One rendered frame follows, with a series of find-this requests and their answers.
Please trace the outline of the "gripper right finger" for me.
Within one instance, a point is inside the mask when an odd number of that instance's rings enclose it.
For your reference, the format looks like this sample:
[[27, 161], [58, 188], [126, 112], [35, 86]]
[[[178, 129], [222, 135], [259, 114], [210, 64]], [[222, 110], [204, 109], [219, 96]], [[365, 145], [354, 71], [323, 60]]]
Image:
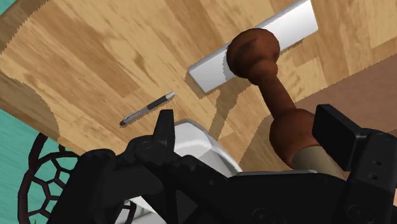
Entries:
[[316, 107], [312, 135], [349, 172], [333, 224], [397, 224], [397, 137], [363, 128], [330, 104]]

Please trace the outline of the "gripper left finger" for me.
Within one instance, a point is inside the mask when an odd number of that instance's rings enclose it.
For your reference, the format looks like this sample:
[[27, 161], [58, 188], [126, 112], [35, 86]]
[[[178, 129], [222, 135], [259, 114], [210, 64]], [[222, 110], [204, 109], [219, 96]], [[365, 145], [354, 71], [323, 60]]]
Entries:
[[174, 113], [163, 109], [154, 133], [132, 139], [123, 153], [82, 154], [47, 224], [115, 224], [134, 197], [167, 224], [230, 224], [219, 193], [227, 178], [191, 155], [179, 156], [174, 144]]

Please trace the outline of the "white glossy rounded box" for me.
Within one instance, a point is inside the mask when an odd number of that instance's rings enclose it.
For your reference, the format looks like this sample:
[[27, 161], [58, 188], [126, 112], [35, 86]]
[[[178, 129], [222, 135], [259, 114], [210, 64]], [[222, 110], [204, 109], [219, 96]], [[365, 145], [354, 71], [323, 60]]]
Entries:
[[[190, 119], [176, 122], [175, 136], [174, 151], [178, 155], [192, 155], [226, 177], [242, 171], [233, 157], [197, 122]], [[126, 201], [126, 205], [132, 204], [136, 205], [136, 211], [131, 224], [166, 224], [143, 198]]]

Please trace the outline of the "silver and black pen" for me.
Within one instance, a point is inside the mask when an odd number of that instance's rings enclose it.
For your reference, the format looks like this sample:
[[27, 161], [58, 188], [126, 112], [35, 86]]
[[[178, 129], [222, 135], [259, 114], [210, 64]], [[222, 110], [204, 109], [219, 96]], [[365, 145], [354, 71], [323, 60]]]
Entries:
[[169, 92], [168, 94], [165, 94], [158, 98], [157, 100], [149, 103], [142, 109], [135, 111], [129, 115], [127, 115], [125, 118], [123, 118], [119, 122], [119, 126], [124, 127], [126, 125], [129, 125], [133, 121], [139, 119], [140, 117], [144, 116], [145, 114], [149, 113], [150, 111], [154, 110], [155, 108], [159, 107], [163, 103], [166, 103], [167, 101], [171, 100], [175, 96], [175, 92]]

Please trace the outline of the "brown wooden pepper mill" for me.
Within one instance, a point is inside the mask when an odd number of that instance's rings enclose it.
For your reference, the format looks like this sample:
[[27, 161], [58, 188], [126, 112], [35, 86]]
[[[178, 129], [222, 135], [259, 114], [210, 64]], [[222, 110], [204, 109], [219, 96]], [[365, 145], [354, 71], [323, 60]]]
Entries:
[[314, 114], [297, 108], [278, 79], [280, 51], [279, 42], [270, 31], [253, 28], [232, 40], [226, 51], [226, 61], [234, 75], [259, 88], [274, 119], [269, 141], [277, 156], [292, 169], [344, 179], [344, 171], [312, 135]]

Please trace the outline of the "light wooden table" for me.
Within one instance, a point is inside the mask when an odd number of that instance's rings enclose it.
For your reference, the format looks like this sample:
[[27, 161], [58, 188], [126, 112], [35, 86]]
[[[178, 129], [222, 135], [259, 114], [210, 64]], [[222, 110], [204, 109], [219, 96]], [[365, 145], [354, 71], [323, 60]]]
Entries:
[[258, 88], [233, 79], [204, 94], [188, 67], [293, 1], [17, 0], [0, 16], [0, 108], [76, 153], [120, 153], [158, 112], [120, 120], [173, 91], [175, 117], [208, 129], [244, 170], [284, 170]]

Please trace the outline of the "white flat rectangular box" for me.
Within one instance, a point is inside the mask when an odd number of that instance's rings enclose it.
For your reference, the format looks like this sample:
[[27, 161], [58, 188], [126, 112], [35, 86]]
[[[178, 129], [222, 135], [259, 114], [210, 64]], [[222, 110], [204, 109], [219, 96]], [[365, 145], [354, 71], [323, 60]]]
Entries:
[[[258, 24], [257, 28], [270, 31], [278, 40], [281, 51], [318, 30], [311, 0], [296, 1]], [[235, 77], [226, 62], [227, 48], [228, 44], [225, 44], [188, 68], [188, 73], [203, 92], [210, 92]]]

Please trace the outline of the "dark brown round lattice frame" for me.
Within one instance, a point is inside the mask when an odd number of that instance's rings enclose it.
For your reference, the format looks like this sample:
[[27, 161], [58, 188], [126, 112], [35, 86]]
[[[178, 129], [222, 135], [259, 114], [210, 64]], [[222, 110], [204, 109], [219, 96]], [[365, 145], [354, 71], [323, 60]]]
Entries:
[[19, 224], [132, 224], [137, 205], [118, 199], [104, 206], [104, 180], [115, 154], [94, 150], [78, 156], [58, 145], [41, 156], [48, 137], [39, 133], [28, 156], [28, 169], [18, 190]]

